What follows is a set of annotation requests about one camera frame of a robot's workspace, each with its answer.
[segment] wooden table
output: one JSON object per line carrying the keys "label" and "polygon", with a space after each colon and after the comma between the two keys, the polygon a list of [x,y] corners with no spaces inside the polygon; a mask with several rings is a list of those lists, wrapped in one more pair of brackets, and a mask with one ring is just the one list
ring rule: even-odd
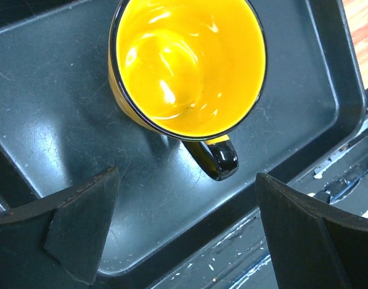
{"label": "wooden table", "polygon": [[368,0],[343,0],[343,3],[364,88],[368,89]]}

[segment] mug rim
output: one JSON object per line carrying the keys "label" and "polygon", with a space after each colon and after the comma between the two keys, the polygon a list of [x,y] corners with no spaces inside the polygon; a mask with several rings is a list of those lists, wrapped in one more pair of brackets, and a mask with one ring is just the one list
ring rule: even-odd
{"label": "mug rim", "polygon": [[252,10],[252,12],[253,12],[253,14],[256,18],[256,21],[257,21],[257,23],[260,27],[261,35],[263,36],[265,65],[264,65],[264,77],[263,77],[263,81],[261,82],[260,91],[257,94],[257,97],[255,99],[255,102],[254,102],[253,106],[247,111],[247,113],[237,123],[235,123],[233,126],[230,126],[229,128],[225,129],[222,132],[218,132],[217,134],[205,135],[205,136],[200,136],[200,137],[191,137],[189,135],[177,134],[175,132],[169,131],[166,128],[163,128],[162,126],[158,125],[153,120],[148,118],[146,116],[146,114],[132,100],[132,97],[128,93],[128,91],[125,87],[125,84],[123,83],[123,80],[122,80],[122,77],[121,77],[121,74],[120,74],[120,71],[119,71],[119,65],[118,65],[118,59],[117,59],[117,35],[118,35],[118,31],[119,31],[119,25],[120,25],[120,21],[122,19],[123,12],[125,11],[126,6],[129,4],[130,0],[121,0],[120,1],[119,5],[116,9],[116,12],[114,14],[114,18],[111,22],[111,27],[110,27],[110,35],[109,35],[109,44],[108,45],[109,45],[111,68],[112,68],[113,73],[114,73],[114,78],[116,80],[116,84],[118,85],[123,98],[125,98],[128,105],[142,119],[142,121],[147,123],[154,130],[156,130],[156,131],[158,131],[158,132],[160,132],[164,135],[167,135],[169,137],[177,138],[178,140],[204,141],[204,140],[211,140],[211,139],[214,139],[214,138],[218,138],[218,137],[221,137],[225,134],[228,134],[229,132],[234,130],[236,128],[236,126],[241,124],[248,117],[249,113],[255,108],[255,106],[256,106],[256,104],[257,104],[257,102],[258,102],[258,100],[261,97],[261,94],[263,92],[264,83],[266,82],[266,78],[267,78],[268,57],[267,57],[267,42],[266,42],[266,37],[265,37],[263,26],[260,22],[259,17],[257,16],[257,13],[256,13],[255,9],[253,8],[253,6],[249,2],[249,0],[244,0],[244,1],[249,6],[249,8]]}

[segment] black tray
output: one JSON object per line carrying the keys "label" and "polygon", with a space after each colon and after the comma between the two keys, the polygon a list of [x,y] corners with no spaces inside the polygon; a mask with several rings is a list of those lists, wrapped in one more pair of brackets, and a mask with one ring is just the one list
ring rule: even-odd
{"label": "black tray", "polygon": [[74,2],[2,27],[0,203],[22,205],[117,166],[120,197],[99,278],[144,287],[256,207],[257,172],[290,182],[342,145],[365,109],[340,0],[251,3],[267,40],[267,77],[230,135],[239,171],[222,182],[179,141],[117,107],[107,81],[117,1]]}

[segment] black mug handle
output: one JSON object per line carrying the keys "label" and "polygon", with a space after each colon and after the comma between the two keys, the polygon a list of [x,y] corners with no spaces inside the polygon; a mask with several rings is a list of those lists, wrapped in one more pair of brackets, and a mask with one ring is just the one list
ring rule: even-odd
{"label": "black mug handle", "polygon": [[209,177],[221,181],[233,175],[239,167],[236,150],[227,136],[221,141],[182,143]]}

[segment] yellow mug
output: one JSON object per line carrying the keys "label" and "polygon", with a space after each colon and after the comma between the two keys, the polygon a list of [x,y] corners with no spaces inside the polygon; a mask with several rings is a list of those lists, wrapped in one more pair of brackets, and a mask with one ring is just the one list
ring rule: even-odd
{"label": "yellow mug", "polygon": [[257,101],[266,72],[260,22],[245,0],[123,0],[108,70],[121,109],[183,141],[211,178],[238,168],[227,136]]}

